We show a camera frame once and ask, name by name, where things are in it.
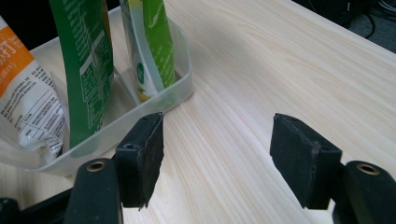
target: nutrition label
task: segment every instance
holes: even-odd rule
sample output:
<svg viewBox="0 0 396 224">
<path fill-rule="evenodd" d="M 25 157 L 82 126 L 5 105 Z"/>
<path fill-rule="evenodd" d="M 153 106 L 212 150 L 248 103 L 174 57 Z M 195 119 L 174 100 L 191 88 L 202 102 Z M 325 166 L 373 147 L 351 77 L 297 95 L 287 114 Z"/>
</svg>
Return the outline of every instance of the nutrition label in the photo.
<svg viewBox="0 0 396 224">
<path fill-rule="evenodd" d="M 36 62 L 8 85 L 0 98 L 1 117 L 19 133 L 20 145 L 26 150 L 46 143 L 53 152 L 62 147 L 64 112 L 52 87 L 51 78 Z"/>
</svg>

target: black plastic mount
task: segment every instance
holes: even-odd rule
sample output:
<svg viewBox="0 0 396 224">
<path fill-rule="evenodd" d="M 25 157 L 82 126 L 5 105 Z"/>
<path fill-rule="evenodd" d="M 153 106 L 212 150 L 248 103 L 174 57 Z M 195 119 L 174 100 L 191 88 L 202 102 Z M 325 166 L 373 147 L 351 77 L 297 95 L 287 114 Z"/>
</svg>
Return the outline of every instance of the black plastic mount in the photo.
<svg viewBox="0 0 396 224">
<path fill-rule="evenodd" d="M 334 223 L 396 223 L 396 183 L 365 161 L 343 165 L 342 151 L 299 119 L 275 114 L 270 155 L 302 207 L 327 209 Z"/>
<path fill-rule="evenodd" d="M 148 206 L 163 160 L 163 114 L 140 119 L 112 159 L 87 161 L 73 188 L 20 210 L 0 198 L 0 224 L 122 223 L 122 207 Z"/>
</svg>

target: dark background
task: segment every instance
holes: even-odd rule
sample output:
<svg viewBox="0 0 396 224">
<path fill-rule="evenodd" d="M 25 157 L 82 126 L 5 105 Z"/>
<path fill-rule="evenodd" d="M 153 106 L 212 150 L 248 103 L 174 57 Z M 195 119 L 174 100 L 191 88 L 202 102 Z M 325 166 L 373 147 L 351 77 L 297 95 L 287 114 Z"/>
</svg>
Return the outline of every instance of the dark background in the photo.
<svg viewBox="0 0 396 224">
<path fill-rule="evenodd" d="M 120 0 L 106 2 L 108 10 L 120 5 Z M 0 15 L 28 49 L 58 36 L 49 0 L 0 0 Z"/>
<path fill-rule="evenodd" d="M 292 1 L 396 53 L 396 12 L 381 7 L 381 0 Z M 383 1 L 396 8 L 396 0 Z"/>
</svg>

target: light wood grain surface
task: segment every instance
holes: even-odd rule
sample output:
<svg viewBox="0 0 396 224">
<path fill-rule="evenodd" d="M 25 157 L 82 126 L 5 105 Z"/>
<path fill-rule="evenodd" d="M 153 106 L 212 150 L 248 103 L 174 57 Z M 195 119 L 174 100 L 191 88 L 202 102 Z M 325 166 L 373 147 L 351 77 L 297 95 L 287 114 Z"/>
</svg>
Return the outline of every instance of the light wood grain surface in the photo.
<svg viewBox="0 0 396 224">
<path fill-rule="evenodd" d="M 165 6 L 188 36 L 194 93 L 165 114 L 154 195 L 148 209 L 124 209 L 125 223 L 332 223 L 333 204 L 301 208 L 275 168 L 275 113 L 340 147 L 342 163 L 368 161 L 396 176 L 395 54 L 287 0 Z M 113 41 L 124 48 L 123 34 Z M 4 164 L 0 178 L 0 195 L 22 208 L 74 180 Z"/>
</svg>

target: green logo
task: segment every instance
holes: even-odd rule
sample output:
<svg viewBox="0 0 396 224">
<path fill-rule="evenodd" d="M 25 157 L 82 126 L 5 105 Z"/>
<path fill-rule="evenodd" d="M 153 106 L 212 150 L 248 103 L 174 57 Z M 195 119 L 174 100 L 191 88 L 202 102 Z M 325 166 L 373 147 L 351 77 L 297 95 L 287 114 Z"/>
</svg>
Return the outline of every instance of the green logo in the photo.
<svg viewBox="0 0 396 224">
<path fill-rule="evenodd" d="M 143 68 L 143 64 L 139 63 L 136 67 L 137 79 L 141 84 L 145 84 L 145 69 Z"/>
</svg>

